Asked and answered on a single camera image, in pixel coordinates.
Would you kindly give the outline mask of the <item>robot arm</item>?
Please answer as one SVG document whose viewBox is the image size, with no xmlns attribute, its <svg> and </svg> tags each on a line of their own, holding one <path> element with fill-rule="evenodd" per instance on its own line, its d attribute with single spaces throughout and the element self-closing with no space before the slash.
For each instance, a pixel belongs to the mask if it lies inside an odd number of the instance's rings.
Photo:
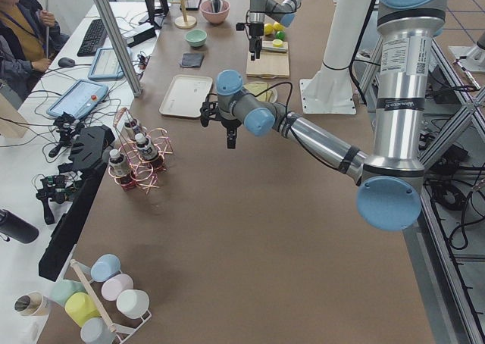
<svg viewBox="0 0 485 344">
<path fill-rule="evenodd" d="M 269 16 L 284 27 L 288 27 L 293 22 L 301 2 L 302 0 L 283 0 L 282 2 L 249 0 L 245 20 L 236 24 L 236 30 L 246 32 L 251 61 L 260 58 L 265 17 Z"/>
<path fill-rule="evenodd" d="M 446 19 L 447 0 L 338 0 L 321 69 L 301 86 L 309 113 L 348 111 L 349 67 L 369 13 L 377 11 L 383 40 L 376 103 L 374 148 L 366 154 L 291 112 L 279 102 L 261 102 L 235 70 L 217 76 L 217 100 L 205 101 L 201 123 L 219 121 L 233 148 L 239 127 L 255 136 L 271 130 L 293 139 L 328 167 L 358 186 L 359 214 L 382 230 L 403 230 L 421 213 L 424 166 L 418 143 L 424 113 L 433 38 Z"/>
</svg>

